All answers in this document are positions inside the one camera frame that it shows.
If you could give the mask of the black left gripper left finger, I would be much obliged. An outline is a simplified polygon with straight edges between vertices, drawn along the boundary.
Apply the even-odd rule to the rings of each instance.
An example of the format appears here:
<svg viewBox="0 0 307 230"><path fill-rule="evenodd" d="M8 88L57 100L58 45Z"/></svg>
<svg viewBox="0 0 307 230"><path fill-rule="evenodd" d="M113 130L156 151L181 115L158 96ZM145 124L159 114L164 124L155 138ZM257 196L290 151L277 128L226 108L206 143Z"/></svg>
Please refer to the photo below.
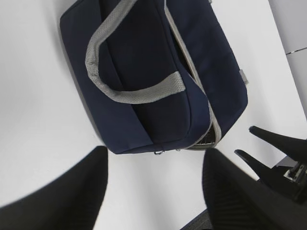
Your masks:
<svg viewBox="0 0 307 230"><path fill-rule="evenodd" d="M34 193L0 209L2 230L92 230L108 181L108 151L97 146Z"/></svg>

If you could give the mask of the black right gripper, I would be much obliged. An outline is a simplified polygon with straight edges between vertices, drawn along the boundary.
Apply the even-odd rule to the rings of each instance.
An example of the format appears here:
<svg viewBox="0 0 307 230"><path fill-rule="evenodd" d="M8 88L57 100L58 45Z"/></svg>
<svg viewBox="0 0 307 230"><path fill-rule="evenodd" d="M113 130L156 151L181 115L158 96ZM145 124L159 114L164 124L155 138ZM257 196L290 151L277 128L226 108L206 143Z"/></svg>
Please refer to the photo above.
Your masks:
<svg viewBox="0 0 307 230"><path fill-rule="evenodd" d="M269 132L257 126L249 128L251 134L273 145L289 158L283 158L269 168L243 150L235 150L260 180L275 191L299 204L307 203L307 140Z"/></svg>

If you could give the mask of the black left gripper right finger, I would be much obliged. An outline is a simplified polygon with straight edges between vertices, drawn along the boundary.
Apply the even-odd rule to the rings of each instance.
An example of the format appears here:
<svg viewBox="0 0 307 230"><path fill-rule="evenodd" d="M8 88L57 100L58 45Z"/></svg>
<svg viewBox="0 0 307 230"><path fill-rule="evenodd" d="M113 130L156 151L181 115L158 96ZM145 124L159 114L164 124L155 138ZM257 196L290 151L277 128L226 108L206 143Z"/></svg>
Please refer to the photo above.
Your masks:
<svg viewBox="0 0 307 230"><path fill-rule="evenodd" d="M256 182L217 149L204 154L202 190L215 230L305 230L307 208Z"/></svg>

